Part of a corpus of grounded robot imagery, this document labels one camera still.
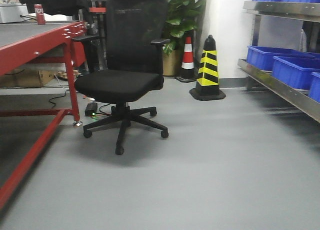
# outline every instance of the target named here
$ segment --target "workbench lower shelf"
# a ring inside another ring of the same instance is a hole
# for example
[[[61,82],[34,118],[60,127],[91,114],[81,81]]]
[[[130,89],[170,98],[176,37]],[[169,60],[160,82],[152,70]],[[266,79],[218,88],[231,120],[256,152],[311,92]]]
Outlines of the workbench lower shelf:
[[[247,73],[248,77],[258,81],[301,111],[308,114],[317,122],[320,122],[320,103],[299,90],[279,81],[271,76],[270,73],[250,65],[246,60],[239,59],[238,65],[245,73]]]

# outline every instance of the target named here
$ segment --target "chair caster wheel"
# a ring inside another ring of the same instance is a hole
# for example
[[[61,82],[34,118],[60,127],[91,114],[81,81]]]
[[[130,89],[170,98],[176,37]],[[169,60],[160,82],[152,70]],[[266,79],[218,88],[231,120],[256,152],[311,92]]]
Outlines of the chair caster wheel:
[[[168,138],[168,137],[169,137],[168,131],[162,131],[162,132],[161,132],[161,137],[162,137],[162,138]]]
[[[156,116],[157,115],[157,110],[150,111],[150,116]]]
[[[90,130],[85,130],[85,131],[83,132],[83,135],[84,135],[85,138],[89,138],[89,137],[92,136],[92,131],[90,131]]]
[[[123,146],[117,146],[115,149],[116,155],[122,155],[122,154],[124,154],[124,152],[125,152],[125,149]]]

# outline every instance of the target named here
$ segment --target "epoxy floor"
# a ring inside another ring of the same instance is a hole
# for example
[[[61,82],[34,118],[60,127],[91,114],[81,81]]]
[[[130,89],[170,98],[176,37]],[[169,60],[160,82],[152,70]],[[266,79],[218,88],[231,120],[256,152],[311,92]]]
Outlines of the epoxy floor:
[[[114,154],[118,123],[86,139],[66,117],[0,229],[320,229],[320,124],[270,91],[222,89],[225,99],[202,102],[189,94],[194,86],[167,78],[131,104],[157,106],[169,138],[133,123],[123,156]],[[0,103],[48,107],[48,98]],[[83,114],[88,100],[78,101]],[[2,156],[28,148],[46,120],[1,118]]]

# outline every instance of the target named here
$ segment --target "traffic cone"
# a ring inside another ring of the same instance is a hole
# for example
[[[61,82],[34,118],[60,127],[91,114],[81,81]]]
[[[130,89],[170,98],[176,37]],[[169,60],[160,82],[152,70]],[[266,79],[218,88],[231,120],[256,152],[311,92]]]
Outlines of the traffic cone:
[[[180,75],[177,76],[176,79],[181,82],[196,81],[195,68],[194,68],[194,54],[192,51],[190,36],[186,37],[185,39],[184,54],[183,54]]]
[[[226,97],[220,90],[216,42],[212,35],[205,40],[195,88],[190,94],[201,101],[219,100]]]

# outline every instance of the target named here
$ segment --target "chair seat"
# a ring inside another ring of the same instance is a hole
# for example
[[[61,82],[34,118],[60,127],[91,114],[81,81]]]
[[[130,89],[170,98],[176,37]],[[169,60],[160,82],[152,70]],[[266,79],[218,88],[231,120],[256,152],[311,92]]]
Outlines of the chair seat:
[[[79,77],[75,88],[99,102],[133,102],[155,88],[159,77],[154,73],[101,70]]]

